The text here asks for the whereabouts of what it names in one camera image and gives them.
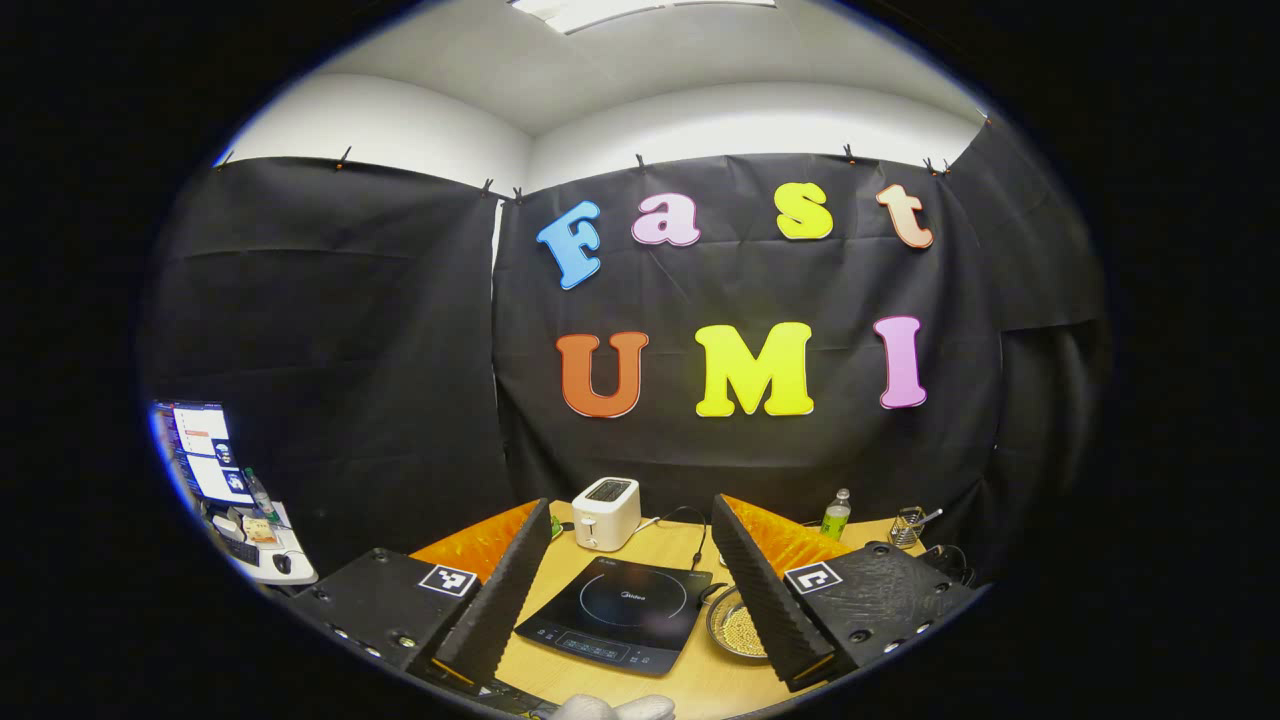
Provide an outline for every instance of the computer monitor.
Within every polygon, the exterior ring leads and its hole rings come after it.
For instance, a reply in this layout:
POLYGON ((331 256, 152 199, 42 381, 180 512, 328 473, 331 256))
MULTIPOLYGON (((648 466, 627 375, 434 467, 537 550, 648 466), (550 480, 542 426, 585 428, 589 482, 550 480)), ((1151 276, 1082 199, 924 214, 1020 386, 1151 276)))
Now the computer monitor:
POLYGON ((253 505, 221 405, 156 401, 152 432, 175 482, 186 483, 196 497, 221 505, 253 505))

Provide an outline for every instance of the foam letter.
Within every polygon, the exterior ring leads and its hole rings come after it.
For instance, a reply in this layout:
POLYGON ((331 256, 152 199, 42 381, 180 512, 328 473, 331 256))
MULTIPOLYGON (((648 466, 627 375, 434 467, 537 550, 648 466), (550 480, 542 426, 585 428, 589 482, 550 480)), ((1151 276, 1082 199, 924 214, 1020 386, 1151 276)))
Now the foam letter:
POLYGON ((813 400, 805 387, 804 347, 813 331, 804 323, 778 323, 764 340, 760 356, 753 357, 733 325, 708 325, 694 334, 707 348, 707 393, 696 411, 703 418, 728 418, 733 402, 728 384, 748 415, 772 382, 773 392, 764 404, 769 415, 808 415, 813 400))
POLYGON ((920 249, 933 245, 933 233, 915 222, 915 210, 922 209, 919 197, 911 197, 900 184, 891 184, 879 191, 876 200, 888 208, 888 218, 902 242, 920 249))
POLYGON ((588 418, 621 418, 640 400, 640 348, 644 333, 614 333, 609 345, 618 351, 618 391, 604 397, 591 389, 591 352, 600 347, 594 334, 567 334, 556 341, 561 351, 561 392, 564 402, 588 418))
POLYGON ((694 225, 698 206, 691 197, 676 192, 654 195, 640 202, 640 211, 646 214, 636 218, 631 225, 631 237, 637 242, 645 245, 669 242, 684 246, 692 245, 703 234, 703 231, 694 225), (667 210, 657 213, 655 210, 663 205, 667 210))
POLYGON ((915 407, 924 404, 924 388, 920 387, 919 370, 915 363, 915 332, 920 322, 908 315, 895 315, 876 320, 876 334, 884 338, 884 395, 881 407, 915 407))
POLYGON ((831 213, 822 206, 827 193, 812 182, 788 182, 773 192, 773 204, 782 211, 778 229, 787 240, 818 240, 831 234, 831 213))
POLYGON ((572 288, 600 269, 600 259, 588 258, 581 250, 582 247, 599 250, 600 236, 595 232, 595 227, 586 222, 599 217, 600 208, 590 200, 584 200, 538 233, 538 242, 550 249, 552 256, 561 266, 563 290, 572 288))

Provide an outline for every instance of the white glove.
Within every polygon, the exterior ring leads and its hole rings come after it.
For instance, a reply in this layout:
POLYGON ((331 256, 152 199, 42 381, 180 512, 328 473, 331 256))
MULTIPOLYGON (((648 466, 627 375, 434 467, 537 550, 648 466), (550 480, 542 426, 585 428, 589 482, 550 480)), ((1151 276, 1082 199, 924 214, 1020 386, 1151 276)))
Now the white glove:
POLYGON ((589 694, 564 701, 550 720, 676 720, 676 703, 669 697, 650 694, 617 707, 589 694))

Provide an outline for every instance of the induction cooktop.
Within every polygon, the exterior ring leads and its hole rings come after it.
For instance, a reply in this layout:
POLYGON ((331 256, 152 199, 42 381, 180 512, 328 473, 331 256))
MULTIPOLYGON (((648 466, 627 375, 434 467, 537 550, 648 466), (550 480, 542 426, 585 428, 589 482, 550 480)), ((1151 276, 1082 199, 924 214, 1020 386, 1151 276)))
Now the induction cooktop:
POLYGON ((671 670, 712 574, 596 557, 516 628, 553 650, 645 675, 671 670))

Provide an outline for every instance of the white wall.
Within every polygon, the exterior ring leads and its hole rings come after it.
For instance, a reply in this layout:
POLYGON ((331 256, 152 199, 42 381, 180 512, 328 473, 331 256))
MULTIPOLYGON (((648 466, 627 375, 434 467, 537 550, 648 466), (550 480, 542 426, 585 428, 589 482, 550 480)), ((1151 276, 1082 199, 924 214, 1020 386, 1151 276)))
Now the white wall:
POLYGON ((524 184, 531 138, 506 122, 392 79, 321 74, 303 78, 257 114, 232 142, 230 161, 301 156, 426 173, 511 195, 524 184))
POLYGON ((955 161, 983 123, 870 90, 809 83, 722 85, 588 115, 535 138, 524 188, 708 155, 842 154, 923 165, 955 161))

